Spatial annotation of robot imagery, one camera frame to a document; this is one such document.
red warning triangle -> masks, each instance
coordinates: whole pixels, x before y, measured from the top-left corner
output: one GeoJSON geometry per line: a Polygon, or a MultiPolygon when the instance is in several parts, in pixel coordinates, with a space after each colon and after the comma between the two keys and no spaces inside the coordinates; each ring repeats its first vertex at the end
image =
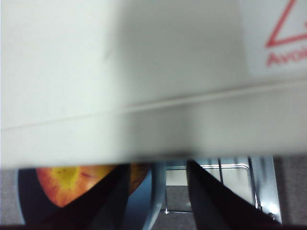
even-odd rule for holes
{"type": "Polygon", "coordinates": [[[278,20],[268,42],[266,43],[266,47],[272,47],[272,46],[279,46],[279,45],[283,45],[286,43],[290,43],[290,42],[295,42],[298,40],[302,40],[302,39],[306,39],[307,38],[307,33],[303,33],[303,34],[298,34],[298,35],[294,35],[291,37],[287,37],[284,39],[277,39],[276,37],[280,31],[280,29],[282,28],[285,20],[287,19],[287,16],[289,15],[291,9],[293,8],[293,5],[296,3],[296,0],[289,0],[285,10],[283,11],[280,19],[278,20]]]}

warning sign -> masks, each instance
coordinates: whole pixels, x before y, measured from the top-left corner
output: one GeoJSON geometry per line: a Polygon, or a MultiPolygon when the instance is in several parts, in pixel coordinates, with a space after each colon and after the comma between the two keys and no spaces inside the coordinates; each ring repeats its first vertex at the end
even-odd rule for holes
{"type": "Polygon", "coordinates": [[[252,76],[307,69],[307,1],[241,0],[252,76]]]}

metal rack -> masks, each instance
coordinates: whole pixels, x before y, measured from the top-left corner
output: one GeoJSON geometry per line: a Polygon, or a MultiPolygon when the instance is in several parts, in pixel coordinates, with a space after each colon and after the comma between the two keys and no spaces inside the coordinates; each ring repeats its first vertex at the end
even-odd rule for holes
{"type": "MultiPolygon", "coordinates": [[[[275,171],[272,157],[237,157],[196,160],[206,170],[218,169],[221,183],[224,184],[223,169],[244,169],[248,174],[252,194],[252,204],[269,214],[279,222],[281,220],[275,171]]],[[[167,170],[185,170],[185,161],[172,161],[167,164],[167,170]]],[[[165,208],[161,212],[193,213],[192,211],[168,208],[168,196],[165,190],[165,208]]]]}

apple image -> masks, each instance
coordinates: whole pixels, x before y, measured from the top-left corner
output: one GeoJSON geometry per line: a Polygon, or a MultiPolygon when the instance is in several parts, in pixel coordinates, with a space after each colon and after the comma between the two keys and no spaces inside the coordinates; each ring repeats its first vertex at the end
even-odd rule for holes
{"type": "MultiPolygon", "coordinates": [[[[58,207],[91,189],[110,173],[116,165],[37,168],[36,174],[48,199],[58,207]]],[[[130,195],[142,183],[149,169],[148,164],[131,164],[130,195]]]]}

gray floor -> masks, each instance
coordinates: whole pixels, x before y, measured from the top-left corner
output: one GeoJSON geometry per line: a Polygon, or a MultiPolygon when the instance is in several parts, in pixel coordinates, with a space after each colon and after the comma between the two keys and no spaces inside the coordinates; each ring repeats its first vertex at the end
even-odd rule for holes
{"type": "MultiPolygon", "coordinates": [[[[167,186],[167,207],[172,210],[191,211],[187,186],[167,186]]],[[[196,225],[191,213],[161,212],[152,230],[195,230],[196,225]]]]}

